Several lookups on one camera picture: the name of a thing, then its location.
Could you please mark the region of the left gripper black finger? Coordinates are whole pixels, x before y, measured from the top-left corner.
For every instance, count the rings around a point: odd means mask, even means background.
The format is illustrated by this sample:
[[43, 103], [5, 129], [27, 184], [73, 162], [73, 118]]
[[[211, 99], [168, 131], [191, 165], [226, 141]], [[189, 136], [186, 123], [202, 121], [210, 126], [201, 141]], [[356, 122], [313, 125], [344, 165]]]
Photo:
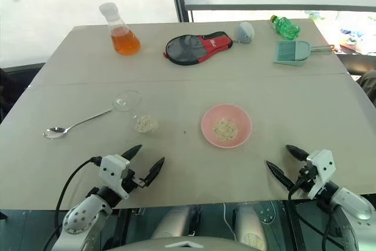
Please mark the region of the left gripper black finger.
[[122, 154], [122, 157], [127, 160], [132, 160], [138, 153], [138, 151], [142, 148], [142, 145], [136, 145], [132, 148], [128, 149], [126, 152]]
[[149, 174], [143, 179], [145, 186], [149, 186], [160, 173], [165, 158], [160, 158], [149, 170]]

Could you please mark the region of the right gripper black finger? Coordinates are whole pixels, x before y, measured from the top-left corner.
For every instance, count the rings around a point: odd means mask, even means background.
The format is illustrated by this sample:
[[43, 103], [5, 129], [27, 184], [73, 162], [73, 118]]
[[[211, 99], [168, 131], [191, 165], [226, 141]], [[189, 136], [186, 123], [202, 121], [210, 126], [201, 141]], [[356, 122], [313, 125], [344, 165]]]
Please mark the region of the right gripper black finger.
[[294, 158], [299, 161], [306, 161], [309, 156], [308, 152], [294, 145], [286, 145], [286, 149]]
[[269, 168], [272, 175], [288, 190], [294, 186], [294, 183], [284, 174], [284, 172], [275, 164], [270, 161], [266, 161], [266, 165]]

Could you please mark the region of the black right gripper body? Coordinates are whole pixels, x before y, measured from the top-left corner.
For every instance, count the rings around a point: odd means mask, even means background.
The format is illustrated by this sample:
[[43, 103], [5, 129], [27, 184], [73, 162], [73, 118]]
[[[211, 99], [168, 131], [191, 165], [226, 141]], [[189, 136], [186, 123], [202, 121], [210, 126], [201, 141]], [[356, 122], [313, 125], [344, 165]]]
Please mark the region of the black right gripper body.
[[318, 176], [318, 169], [316, 166], [312, 164], [303, 166], [299, 170], [298, 179], [294, 185], [293, 192], [295, 193], [297, 190], [301, 189], [307, 195], [309, 193], [311, 195], [316, 195], [317, 191], [315, 191], [314, 187], [316, 176]]

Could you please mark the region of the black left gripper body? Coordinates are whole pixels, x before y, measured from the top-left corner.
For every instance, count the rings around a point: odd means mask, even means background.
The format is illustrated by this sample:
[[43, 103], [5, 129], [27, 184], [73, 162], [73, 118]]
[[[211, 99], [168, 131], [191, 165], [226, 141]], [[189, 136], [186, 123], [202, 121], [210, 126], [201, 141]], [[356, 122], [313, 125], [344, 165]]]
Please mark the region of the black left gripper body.
[[136, 188], [146, 187], [146, 182], [142, 178], [138, 178], [135, 172], [131, 169], [127, 169], [125, 177], [122, 179], [122, 188], [127, 194], [130, 194]]

